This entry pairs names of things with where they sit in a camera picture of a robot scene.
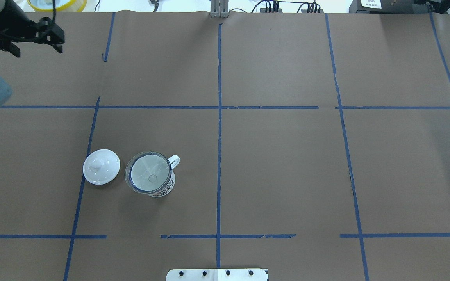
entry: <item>yellow container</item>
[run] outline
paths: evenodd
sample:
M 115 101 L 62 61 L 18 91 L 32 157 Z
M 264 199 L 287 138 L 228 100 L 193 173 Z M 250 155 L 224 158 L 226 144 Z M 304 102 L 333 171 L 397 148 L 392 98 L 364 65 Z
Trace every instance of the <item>yellow container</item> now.
M 88 0 L 56 0 L 57 11 L 82 11 Z M 51 0 L 27 0 L 34 11 L 53 12 Z

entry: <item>yellow rim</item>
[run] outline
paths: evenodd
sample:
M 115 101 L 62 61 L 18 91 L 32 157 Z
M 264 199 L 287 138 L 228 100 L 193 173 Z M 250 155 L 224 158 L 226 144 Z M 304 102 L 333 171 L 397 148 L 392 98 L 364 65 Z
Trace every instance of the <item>yellow rim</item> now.
M 67 2 L 67 4 L 61 6 L 61 7 L 57 7 L 57 11 L 63 11 L 65 9 L 67 9 L 68 7 L 70 7 L 72 4 L 74 4 L 77 0 L 70 0 L 69 2 Z M 79 10 L 77 11 L 82 11 L 84 9 L 84 7 L 86 6 L 86 2 L 87 0 L 84 0 L 84 3 L 82 4 L 81 8 L 79 8 Z M 45 12 L 50 12 L 53 11 L 53 9 L 40 9 L 34 5 L 32 5 L 32 3 L 30 2 L 30 0 L 27 0 L 27 3 L 34 9 L 34 11 L 45 11 Z

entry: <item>printed label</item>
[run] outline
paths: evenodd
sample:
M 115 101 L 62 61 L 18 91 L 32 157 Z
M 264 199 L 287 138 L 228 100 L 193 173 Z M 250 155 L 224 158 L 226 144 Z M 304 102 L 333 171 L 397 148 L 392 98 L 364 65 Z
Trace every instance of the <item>printed label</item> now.
M 361 4 L 364 7 L 381 9 L 381 0 L 361 0 Z

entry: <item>white background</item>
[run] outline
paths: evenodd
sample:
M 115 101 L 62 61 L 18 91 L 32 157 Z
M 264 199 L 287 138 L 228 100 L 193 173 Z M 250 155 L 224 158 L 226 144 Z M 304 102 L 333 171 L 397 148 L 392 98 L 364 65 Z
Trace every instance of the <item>white background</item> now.
M 27 0 L 16 0 L 24 11 L 34 11 L 27 3 Z M 98 0 L 88 0 L 84 12 L 91 12 L 95 9 Z M 251 12 L 259 0 L 229 0 L 229 9 L 241 8 Z M 320 7 L 327 13 L 347 13 L 352 0 L 317 0 Z M 281 3 L 282 12 L 296 12 L 300 4 Z M 148 0 L 101 0 L 97 11 L 113 12 L 121 10 L 131 11 L 149 11 L 154 10 L 154 6 Z M 159 9 L 162 12 L 190 12 L 190 11 L 209 11 L 209 0 L 159 0 Z

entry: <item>black cable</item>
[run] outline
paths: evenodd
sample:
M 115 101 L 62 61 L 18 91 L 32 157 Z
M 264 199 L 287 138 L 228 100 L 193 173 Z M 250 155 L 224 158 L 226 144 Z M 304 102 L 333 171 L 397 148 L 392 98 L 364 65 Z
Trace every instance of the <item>black cable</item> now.
M 57 19 L 57 3 L 55 2 L 55 0 L 52 0 L 53 3 L 53 19 L 52 22 L 48 25 L 47 29 L 45 32 L 43 32 L 41 35 L 39 35 L 38 37 L 34 37 L 31 39 L 23 39 L 22 37 L 14 37 L 14 36 L 10 36 L 4 32 L 0 31 L 0 36 L 3 39 L 7 39 L 7 40 L 11 40 L 13 42 L 36 42 L 39 41 L 41 39 L 43 39 L 44 37 L 47 37 L 48 34 L 50 34 L 50 32 L 52 32 L 52 28 L 55 26 L 55 19 Z
M 258 3 L 255 5 L 255 7 L 253 8 L 253 10 L 251 10 L 251 12 L 254 12 L 255 9 L 258 7 L 258 5 L 261 4 L 261 2 L 266 2 L 266 3 L 268 4 L 268 7 L 270 7 L 270 9 L 272 8 L 272 6 L 271 6 L 269 0 L 261 0 L 260 2 L 258 2 Z
M 95 9 L 93 10 L 93 12 L 96 12 L 96 8 L 98 8 L 98 5 L 100 5 L 100 1 L 102 1 L 102 0 L 98 0 L 98 3 L 96 4 Z
M 234 10 L 239 10 L 239 11 L 243 11 L 243 12 L 247 13 L 247 11 L 244 11 L 243 9 L 239 9 L 239 8 L 231 9 L 231 11 L 234 11 Z
M 300 12 L 300 10 L 302 9 L 303 5 L 305 5 L 305 4 L 307 4 L 307 5 L 308 5 L 308 7 L 310 8 L 310 3 L 308 3 L 308 2 L 304 2 L 304 3 L 302 3 L 302 4 L 300 5 L 300 7 L 298 8 L 298 11 L 296 11 L 296 13 L 299 13 L 299 12 Z

